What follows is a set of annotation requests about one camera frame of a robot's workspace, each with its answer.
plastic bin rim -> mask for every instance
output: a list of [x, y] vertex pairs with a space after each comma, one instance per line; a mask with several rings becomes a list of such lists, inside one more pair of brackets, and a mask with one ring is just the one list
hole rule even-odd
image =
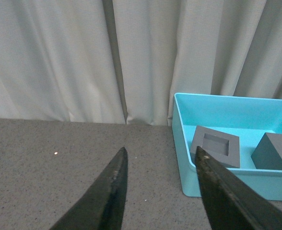
[[276, 98], [240, 97], [240, 96], [211, 95], [211, 94], [186, 93], [186, 92], [176, 92], [174, 94], [175, 99], [177, 99], [177, 95], [193, 95], [193, 96], [206, 96], [206, 97], [225, 97], [225, 98], [240, 98], [240, 99], [251, 99], [251, 100], [282, 101], [282, 99], [276, 99]]

square recess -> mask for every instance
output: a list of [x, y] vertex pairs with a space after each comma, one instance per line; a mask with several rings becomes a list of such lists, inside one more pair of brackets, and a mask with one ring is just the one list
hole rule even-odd
[[222, 165], [240, 168], [239, 137], [211, 128], [197, 126], [190, 148], [193, 163], [197, 146], [202, 147]]

curtain fold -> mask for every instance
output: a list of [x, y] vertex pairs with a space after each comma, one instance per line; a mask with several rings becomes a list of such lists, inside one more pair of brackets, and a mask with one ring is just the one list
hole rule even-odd
[[171, 125], [176, 92], [282, 98], [282, 0], [0, 1], [0, 117]]

foam block with square hole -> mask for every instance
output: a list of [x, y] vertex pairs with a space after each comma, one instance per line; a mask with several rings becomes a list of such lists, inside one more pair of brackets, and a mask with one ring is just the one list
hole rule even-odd
[[265, 133], [251, 158], [257, 169], [282, 170], [282, 134]]
[[240, 168], [238, 136], [197, 126], [190, 148], [193, 163], [197, 146], [202, 147], [225, 167]]

